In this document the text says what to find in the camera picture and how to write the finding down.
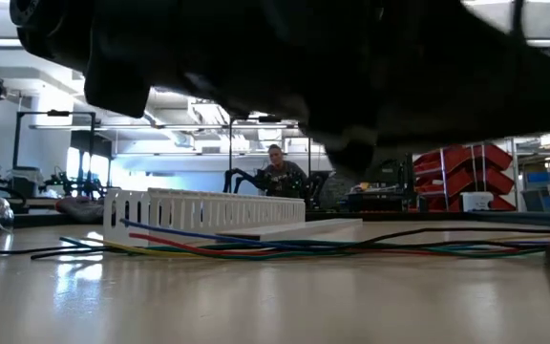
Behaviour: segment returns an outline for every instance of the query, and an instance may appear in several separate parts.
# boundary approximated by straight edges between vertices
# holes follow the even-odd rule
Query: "yellow wire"
[[[508,236],[508,237],[498,237],[498,238],[490,238],[485,239],[486,241],[516,241],[516,240],[535,240],[535,239],[545,239],[550,238],[550,235],[518,235],[518,236]],[[107,241],[107,240],[99,240],[95,238],[80,238],[82,241],[89,241],[94,243],[99,243],[104,246],[108,247],[115,247],[119,249],[123,249],[129,252],[133,253],[139,253],[149,256],[158,256],[158,257],[169,257],[169,258],[177,258],[177,257],[196,257],[196,258],[204,258],[201,256],[198,256],[193,253],[184,253],[184,252],[166,252],[166,251],[158,251],[158,250],[152,250],[152,249],[146,249],[146,248],[140,248],[140,247],[130,247],[126,245],[122,245],[119,243]]]
[[[146,248],[130,247],[130,246],[114,243],[114,242],[111,242],[111,241],[99,240],[99,239],[94,239],[94,238],[80,238],[80,240],[99,243],[99,244],[102,244],[102,245],[108,246],[108,247],[120,248],[120,249],[124,249],[126,251],[133,252],[133,253],[139,253],[139,254],[145,254],[145,255],[151,255],[151,256],[158,256],[158,257],[181,257],[181,256],[184,256],[184,257],[200,257],[200,256],[197,256],[196,254],[192,254],[192,253],[164,252],[164,251],[157,251],[157,250],[146,249]]]
[[[508,236],[508,237],[498,237],[485,239],[486,241],[516,241],[516,240],[535,240],[535,239],[549,239],[550,235],[517,235],[517,236]]]

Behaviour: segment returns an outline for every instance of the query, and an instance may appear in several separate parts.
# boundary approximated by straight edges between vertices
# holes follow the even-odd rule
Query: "window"
[[[88,177],[88,170],[91,170],[91,179],[101,181],[101,184],[106,185],[109,180],[110,172],[110,161],[102,156],[93,155],[93,159],[90,159],[90,156],[87,152],[84,152],[82,156],[82,176],[83,178]]]
[[[65,167],[67,177],[77,178],[80,170],[80,151],[70,147],[67,150],[67,166]]]

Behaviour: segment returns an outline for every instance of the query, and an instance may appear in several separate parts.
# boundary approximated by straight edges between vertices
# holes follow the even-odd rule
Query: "metal frame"
[[[24,116],[32,115],[32,116],[38,116],[38,115],[46,115],[49,117],[69,117],[71,115],[82,115],[82,116],[90,116],[91,117],[91,135],[89,139],[89,150],[88,154],[92,158],[93,157],[93,151],[95,149],[95,122],[96,122],[96,113],[95,112],[86,112],[86,111],[19,111],[16,113],[16,130],[14,132],[14,153],[12,156],[12,169],[15,169],[18,167],[18,149],[20,145],[20,129],[22,128],[22,120]],[[89,164],[89,169],[87,172],[87,178],[86,180],[89,181],[92,177],[91,173],[92,165]]]
[[[513,187],[515,189],[515,209],[519,212],[519,160],[515,138],[511,138],[511,155],[513,155]]]
[[[440,171],[443,176],[443,193],[445,195],[445,209],[449,211],[449,190],[447,190],[447,166],[445,165],[445,151],[440,148]]]

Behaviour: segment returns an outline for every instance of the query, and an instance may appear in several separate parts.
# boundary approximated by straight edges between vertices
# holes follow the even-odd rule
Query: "green wire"
[[[77,244],[79,246],[86,246],[86,247],[93,247],[88,246],[86,244],[81,243],[80,240],[69,238],[69,237],[62,237],[61,240]],[[285,243],[288,245],[296,245],[296,246],[326,246],[326,247],[339,247],[344,245],[353,244],[353,242],[324,242],[324,241],[314,241],[314,240],[287,240],[287,241],[278,241],[275,243]],[[397,247],[403,247],[404,245],[398,245],[398,244],[372,244],[369,246],[369,248],[374,249],[396,249]],[[248,255],[219,255],[219,254],[205,254],[205,253],[197,253],[188,249],[183,248],[177,248],[177,247],[146,247],[147,249],[156,250],[156,251],[167,251],[167,252],[176,252],[176,253],[190,253],[194,255],[198,255],[201,257],[207,257],[207,258],[217,258],[217,259],[229,259],[229,260],[245,260],[245,261],[265,261],[265,260],[271,260],[271,259],[282,259],[282,258],[293,258],[293,257],[316,257],[316,256],[350,256],[350,255],[356,255],[356,254],[362,254],[362,253],[369,253],[369,252],[344,252],[344,251],[291,251],[291,252],[279,252],[279,253],[273,253],[273,254],[267,254],[263,256],[248,256]],[[256,248],[248,244],[216,244],[216,245],[207,245],[202,246],[200,248],[204,249],[218,249],[218,250],[230,250],[230,249],[248,249],[248,248]],[[472,247],[472,246],[455,246],[455,247],[440,247],[440,248],[433,248],[433,247],[426,247],[426,248],[404,248],[405,250],[416,250],[416,251],[424,251],[424,252],[432,252],[432,253],[440,253],[440,254],[447,254],[449,256],[454,257],[460,257],[460,258],[475,258],[475,259],[494,259],[494,258],[508,258],[508,257],[515,257],[520,255],[527,255],[527,254],[533,254],[533,253],[539,253],[544,252],[545,248],[529,248],[518,252],[510,252],[510,253],[468,253],[464,252],[465,250],[484,250],[488,249],[486,247]]]

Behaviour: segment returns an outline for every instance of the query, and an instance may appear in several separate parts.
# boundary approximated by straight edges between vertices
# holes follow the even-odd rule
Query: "ceiling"
[[[476,15],[486,19],[494,26],[507,31],[510,21],[509,1],[466,1]],[[9,0],[0,0],[0,76],[6,80],[6,84],[25,95],[40,97],[45,89],[56,89],[72,97],[75,109],[93,110],[86,104],[83,98],[84,80],[81,75],[65,67],[56,65],[39,57],[26,53],[18,47],[16,29],[9,17]],[[525,30],[526,35],[532,39],[548,39],[550,37],[550,1],[526,1],[525,6]],[[187,97],[171,92],[158,92],[152,90],[146,106],[146,117],[137,120],[120,116],[112,112],[95,109],[98,119],[103,124],[224,124],[222,117],[218,115],[222,108],[217,105],[189,107]],[[199,146],[220,147],[227,150],[230,139],[227,131],[206,130],[200,132],[174,132],[168,130],[118,130],[115,132],[103,132],[100,135],[119,141],[135,142],[131,151],[141,153],[138,147],[145,147],[145,153],[151,153],[154,147],[166,146],[172,152],[187,151]],[[284,145],[290,150],[307,150],[307,141],[290,140],[299,138],[298,130],[245,130],[233,133],[234,149],[247,150],[248,152],[262,152],[271,143]]]

